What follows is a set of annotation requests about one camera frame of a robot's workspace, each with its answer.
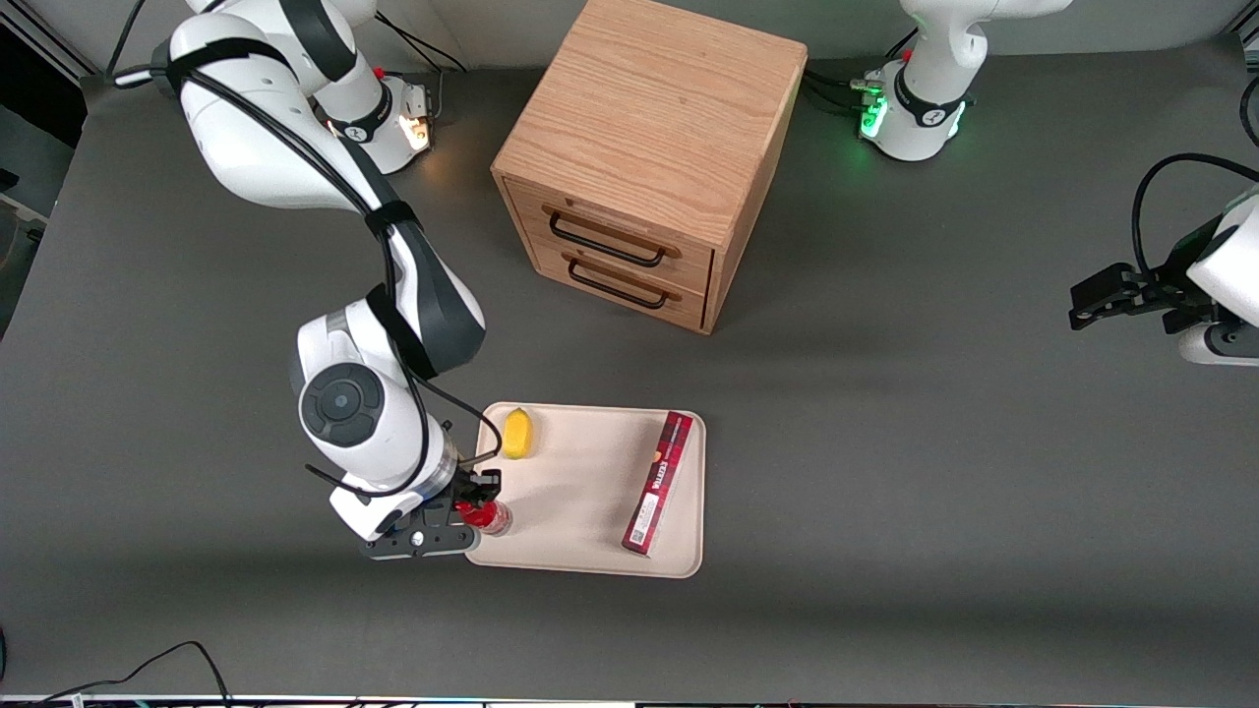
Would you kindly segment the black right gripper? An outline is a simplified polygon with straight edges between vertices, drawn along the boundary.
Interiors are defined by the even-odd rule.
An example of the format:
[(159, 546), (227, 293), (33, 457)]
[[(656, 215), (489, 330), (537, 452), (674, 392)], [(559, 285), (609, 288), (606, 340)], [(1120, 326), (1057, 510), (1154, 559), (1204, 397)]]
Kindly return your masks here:
[[(485, 506), (501, 493), (501, 470), (466, 474), (466, 501)], [(390, 511), (375, 540), (359, 544), (360, 556), (369, 561), (428, 559), (437, 556), (465, 556), (476, 551), (482, 532), (466, 523), (454, 510), (453, 498), (432, 498), (412, 511)]]

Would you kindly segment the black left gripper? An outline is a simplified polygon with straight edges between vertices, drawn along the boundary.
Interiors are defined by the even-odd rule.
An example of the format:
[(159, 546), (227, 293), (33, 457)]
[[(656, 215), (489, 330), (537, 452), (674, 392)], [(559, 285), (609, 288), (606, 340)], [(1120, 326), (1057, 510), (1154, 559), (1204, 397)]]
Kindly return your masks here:
[(1141, 317), (1156, 311), (1165, 311), (1166, 334), (1181, 334), (1196, 324), (1222, 323), (1222, 306), (1188, 277), (1190, 266), (1205, 254), (1219, 226), (1219, 220), (1206, 220), (1173, 243), (1165, 265), (1151, 267), (1141, 227), (1134, 224), (1132, 246), (1138, 270), (1115, 262), (1075, 283), (1070, 288), (1073, 309), (1066, 314), (1071, 330), (1083, 330), (1107, 317)]

